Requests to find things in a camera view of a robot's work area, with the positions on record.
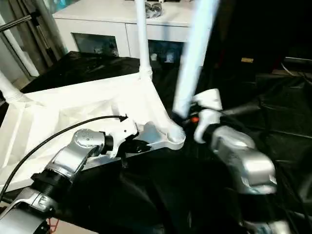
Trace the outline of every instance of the black fabric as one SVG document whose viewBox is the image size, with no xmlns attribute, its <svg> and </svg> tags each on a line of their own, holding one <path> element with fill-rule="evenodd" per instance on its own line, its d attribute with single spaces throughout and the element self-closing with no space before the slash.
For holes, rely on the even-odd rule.
<svg viewBox="0 0 312 234">
<path fill-rule="evenodd" d="M 33 174 L 31 179 L 34 181 L 30 186 L 32 189 L 47 195 L 58 203 L 62 201 L 64 194 L 71 187 L 71 182 L 68 178 L 47 169 L 41 173 Z"/>
<path fill-rule="evenodd" d="M 134 58 L 70 52 L 23 92 L 131 74 L 138 66 Z M 153 83 L 170 112 L 178 67 L 152 63 L 152 68 Z M 285 169 L 312 214 L 311 81 L 202 71 L 197 92 L 209 88 L 220 90 L 224 109 L 249 128 L 259 150 L 277 168 Z M 0 116 L 6 108 L 0 107 Z M 222 121 L 239 128 L 226 118 Z M 128 169 L 115 162 L 82 172 L 57 216 L 98 233 L 245 233 L 236 222 L 239 206 L 227 169 L 192 135 L 179 151 L 160 149 L 132 157 L 128 164 Z M 279 170 L 277 181 L 278 206 L 302 213 Z M 14 196 L 13 191 L 5 198 Z"/>
<path fill-rule="evenodd" d="M 285 214 L 276 206 L 276 195 L 239 194 L 239 207 L 244 220 L 261 223 L 284 219 Z"/>
</svg>

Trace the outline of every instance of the white furniture frame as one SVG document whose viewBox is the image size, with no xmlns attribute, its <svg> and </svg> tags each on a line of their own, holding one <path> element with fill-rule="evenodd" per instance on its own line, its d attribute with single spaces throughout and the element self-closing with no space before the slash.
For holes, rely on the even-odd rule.
<svg viewBox="0 0 312 234">
<path fill-rule="evenodd" d="M 190 43 L 185 49 L 174 101 L 174 111 L 182 117 L 187 115 L 195 92 L 202 51 L 207 46 L 218 6 L 218 0 L 196 2 Z M 10 104 L 0 127 L 0 188 L 32 148 L 53 133 L 92 117 L 127 114 L 141 127 L 140 133 L 145 133 L 146 124 L 155 127 L 159 137 L 151 142 L 153 149 L 169 147 L 176 150 L 183 146 L 185 136 L 169 119 L 151 80 L 144 4 L 144 0 L 136 0 L 139 73 L 22 94 L 0 72 L 0 90 Z M 109 133 L 116 125 L 117 120 L 99 120 L 83 127 L 94 131 L 105 129 Z M 30 176 L 41 172 L 55 153 L 70 142 L 76 130 L 63 134 L 61 139 L 55 139 L 38 150 L 21 166 L 8 191 L 30 185 Z M 91 158 L 85 168 L 114 160 L 105 156 Z"/>
</svg>

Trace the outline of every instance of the glass cabinet door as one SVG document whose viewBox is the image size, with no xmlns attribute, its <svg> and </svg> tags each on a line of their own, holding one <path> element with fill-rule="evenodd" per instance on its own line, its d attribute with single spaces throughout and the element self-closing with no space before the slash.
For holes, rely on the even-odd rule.
<svg viewBox="0 0 312 234">
<path fill-rule="evenodd" d="M 114 36 L 73 33 L 80 52 L 119 56 Z"/>
<path fill-rule="evenodd" d="M 129 57 L 124 23 L 55 19 L 66 50 Z"/>
<path fill-rule="evenodd" d="M 148 40 L 150 60 L 180 63 L 183 45 L 176 41 Z"/>
</svg>

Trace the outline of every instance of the table top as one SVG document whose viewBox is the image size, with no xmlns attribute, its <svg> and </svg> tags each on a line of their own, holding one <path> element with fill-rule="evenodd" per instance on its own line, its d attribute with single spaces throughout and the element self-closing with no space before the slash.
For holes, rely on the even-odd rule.
<svg viewBox="0 0 312 234">
<path fill-rule="evenodd" d="M 147 24 L 190 27 L 194 2 L 165 2 L 160 17 L 147 19 Z M 53 14 L 56 19 L 94 20 L 136 23 L 135 1 L 132 0 L 80 0 Z"/>
</svg>

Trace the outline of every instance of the red cable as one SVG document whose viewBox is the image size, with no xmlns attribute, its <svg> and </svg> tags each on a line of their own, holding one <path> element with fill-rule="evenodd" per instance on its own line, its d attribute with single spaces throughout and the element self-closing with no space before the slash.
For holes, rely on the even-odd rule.
<svg viewBox="0 0 312 234">
<path fill-rule="evenodd" d="M 49 220 L 49 226 L 50 226 L 50 233 L 55 233 L 56 232 L 56 230 L 57 230 L 57 228 L 58 228 L 58 224 L 59 224 L 59 219 L 57 220 L 57 222 L 56 222 L 56 224 L 55 225 L 51 225 L 51 219 L 49 218 L 48 219 Z"/>
</svg>

